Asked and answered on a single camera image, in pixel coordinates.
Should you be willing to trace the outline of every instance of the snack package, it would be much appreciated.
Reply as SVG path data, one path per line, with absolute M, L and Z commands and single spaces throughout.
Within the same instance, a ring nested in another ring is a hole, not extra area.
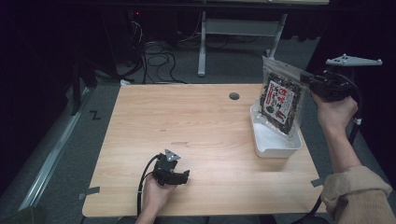
M 291 138 L 300 127 L 304 96 L 308 90 L 300 82 L 303 70 L 264 56 L 262 58 L 262 124 L 286 138 Z

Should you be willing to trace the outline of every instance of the black cable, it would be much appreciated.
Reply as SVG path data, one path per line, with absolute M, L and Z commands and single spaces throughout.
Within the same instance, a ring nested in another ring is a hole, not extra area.
M 188 37 L 188 38 L 178 40 L 177 43 L 183 44 L 183 42 L 185 42 L 185 41 L 189 41 L 189 40 L 195 39 L 198 36 L 201 36 L 201 35 L 197 35 L 196 33 L 198 31 L 199 25 L 201 24 L 202 14 L 203 14 L 202 12 L 199 13 L 198 22 L 197 22 L 197 24 L 195 26 L 195 30 L 192 32 L 192 35 L 190 35 L 190 37 Z
M 99 65 L 97 63 L 94 63 L 94 62 L 92 62 L 92 61 L 90 61 L 88 59 L 84 59 L 84 62 L 86 64 L 88 64 L 89 66 L 91 66 L 91 67 L 98 68 L 99 70 L 103 71 L 104 73 L 110 75 L 111 77 L 113 77 L 115 79 L 118 79 L 118 80 L 123 80 L 124 79 L 124 80 L 129 81 L 129 82 L 134 82 L 134 79 L 131 79 L 131 78 L 127 77 L 127 76 L 129 76 L 129 75 L 131 75 L 132 73 L 135 72 L 134 69 L 126 72 L 125 74 L 120 75 L 120 74 L 115 73 L 113 71 L 110 71 L 107 68 L 104 68 L 103 66 L 101 66 L 101 65 Z
M 353 142 L 355 141 L 356 134 L 358 133 L 359 127 L 361 126 L 361 120 L 362 120 L 362 110 L 363 110 L 363 97 L 361 94 L 361 90 L 358 88 L 358 86 L 353 83 L 349 78 L 342 76 L 340 74 L 336 74 L 338 77 L 342 78 L 343 80 L 347 81 L 355 90 L 355 92 L 358 94 L 358 111 L 355 114 L 355 120 L 353 122 L 352 130 L 349 134 L 348 141 L 350 145 L 353 145 Z
M 148 170 L 149 166 L 151 165 L 151 163 L 153 161 L 155 161 L 156 159 L 159 159 L 161 156 L 161 154 L 158 154 L 156 156 L 154 156 L 153 158 L 151 158 L 151 160 L 148 162 L 145 171 L 142 174 L 142 177 L 140 178 L 140 183 L 139 183 L 139 188 L 137 190 L 137 213 L 136 213 L 136 217 L 139 217 L 141 211 L 142 211 L 142 191 L 143 191 L 143 181 L 146 178 L 146 171 Z
M 153 48 L 153 47 L 157 47 L 159 49 L 157 51 L 155 51 L 155 52 L 149 52 L 148 49 Z M 156 67 L 157 78 L 159 80 L 161 80 L 161 81 L 169 82 L 169 83 L 183 83 L 183 84 L 187 84 L 186 82 L 184 82 L 182 80 L 178 80 L 178 79 L 176 79 L 173 76 L 173 71 L 174 71 L 174 69 L 176 67 L 176 57 L 175 57 L 175 55 L 173 53 L 164 51 L 163 46 L 161 46 L 161 45 L 150 45 L 150 46 L 148 46 L 148 47 L 146 47 L 144 49 L 143 55 L 144 55 L 144 58 L 145 58 L 145 66 L 146 66 L 145 67 L 144 84 L 146 84 L 146 77 L 149 77 L 151 79 L 151 81 L 155 84 L 155 82 L 149 76 L 148 65 L 152 66 L 152 67 Z M 164 62 L 158 63 L 158 64 L 151 62 L 152 60 L 158 59 L 158 58 L 164 58 L 165 60 L 164 60 Z M 163 66 L 165 66 L 166 64 L 169 64 L 169 63 L 172 64 L 172 67 L 171 67 L 171 69 L 169 71 L 169 76 L 170 76 L 171 80 L 167 80 L 167 79 L 164 79 L 164 78 L 160 77 L 160 69 Z
M 79 224 L 83 224 L 84 223 L 84 221 L 85 221 L 85 216 L 82 216 L 82 219 L 81 219 L 81 221 L 79 222 Z
M 317 199 L 317 202 L 315 203 L 314 207 L 311 209 L 311 211 L 307 214 L 305 214 L 305 216 L 303 216 L 302 218 L 298 219 L 297 221 L 292 222 L 291 224 L 300 224 L 302 223 L 302 221 L 306 218 L 306 217 L 312 217 L 319 209 L 321 204 L 321 199 L 320 196 Z
M 186 46 L 186 47 L 197 47 L 197 46 L 201 46 L 201 39 L 197 39 L 197 37 L 199 37 L 201 35 L 197 35 L 193 38 L 190 38 L 188 40 L 183 40 L 183 41 L 179 41 L 178 44 Z
M 229 42 L 230 42 L 230 39 L 229 38 L 227 38 L 227 37 L 223 37 L 223 36 L 221 36 L 221 35 L 209 35 L 208 37 L 211 37 L 212 39 L 213 38 L 220 38 L 220 39 L 225 39 L 225 43 L 224 44 L 222 44 L 221 46 L 219 46 L 219 47 L 211 47 L 209 44 L 208 44 L 208 42 L 209 41 L 206 41 L 206 44 L 205 44 L 205 46 L 207 47 L 207 48 L 209 48 L 209 49 L 222 49 L 222 48 L 224 48 L 224 47 L 226 47 L 228 44 L 229 44 Z

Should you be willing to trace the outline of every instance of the white plastic container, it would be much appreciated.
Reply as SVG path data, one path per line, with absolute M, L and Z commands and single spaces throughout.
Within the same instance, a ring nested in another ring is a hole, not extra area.
M 275 133 L 274 130 L 263 124 L 262 113 L 260 112 L 260 99 L 257 99 L 250 108 L 251 125 L 253 128 L 256 144 L 256 154 L 263 158 L 288 158 L 296 150 L 303 147 L 303 140 L 300 132 L 292 129 L 291 138 Z

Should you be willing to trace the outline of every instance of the gray carpet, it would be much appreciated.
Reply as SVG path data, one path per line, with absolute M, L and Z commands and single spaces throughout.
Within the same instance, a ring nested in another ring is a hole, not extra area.
M 186 83 L 262 83 L 262 52 L 270 47 L 271 40 L 268 38 L 256 40 L 243 36 L 235 38 L 237 41 L 230 41 L 222 48 L 220 48 L 224 44 L 222 40 L 209 40 L 208 46 L 211 48 L 207 49 L 205 77 L 197 76 L 199 47 L 194 45 L 194 42 L 186 43 L 189 46 L 179 44 L 178 49 L 168 47 L 164 43 L 160 44 L 163 46 L 163 50 L 175 55 L 176 67 L 172 75 L 176 80 Z M 276 59 L 304 69 L 317 43 L 317 40 L 306 40 L 305 42 L 299 42 L 297 39 L 281 40 L 276 52 Z M 159 52 L 160 47 L 157 44 L 153 44 L 153 47 L 150 47 L 148 51 Z M 152 64 L 161 64 L 163 61 L 162 57 L 151 59 Z M 171 63 L 166 64 L 158 70 L 158 73 L 155 67 L 149 66 L 150 77 L 146 78 L 146 82 L 172 80 L 169 73 L 172 66 Z M 119 69 L 120 73 L 123 73 L 129 67 L 119 64 Z M 141 69 L 130 76 L 135 79 L 134 85 L 142 83 L 143 74 L 143 69 Z M 77 197 L 90 184 L 120 88 L 120 83 L 117 80 L 109 79 L 108 76 L 101 73 L 99 73 L 98 81 L 99 84 L 92 90 L 87 104 L 81 108 L 78 123 L 64 145 L 64 154 L 38 202 L 38 207 L 43 209 L 48 224 L 79 223 L 82 219 L 83 201 L 77 200 Z M 69 103 L 64 113 L 0 199 L 0 220 L 18 211 L 37 172 L 69 120 L 71 108 Z M 96 117 L 100 119 L 93 119 L 92 111 L 96 111 Z M 304 105 L 301 129 L 319 176 L 325 178 L 332 173 L 332 167 L 326 141 L 316 120 L 316 107 L 312 99 L 308 99 Z M 354 147 L 363 164 L 387 179 L 360 134 L 355 140 Z M 396 211 L 394 193 L 391 194 L 389 202 L 393 211 Z M 276 215 L 276 220 L 279 224 L 287 224 L 298 219 L 301 215 Z M 319 215 L 329 219 L 327 214 Z M 114 224 L 116 221 L 116 217 L 86 218 L 84 223 Z

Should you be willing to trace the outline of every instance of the package label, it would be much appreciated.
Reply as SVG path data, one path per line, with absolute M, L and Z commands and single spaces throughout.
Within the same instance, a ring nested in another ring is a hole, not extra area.
M 271 80 L 268 84 L 267 94 L 262 108 L 271 118 L 285 124 L 292 109 L 293 98 L 293 91 Z

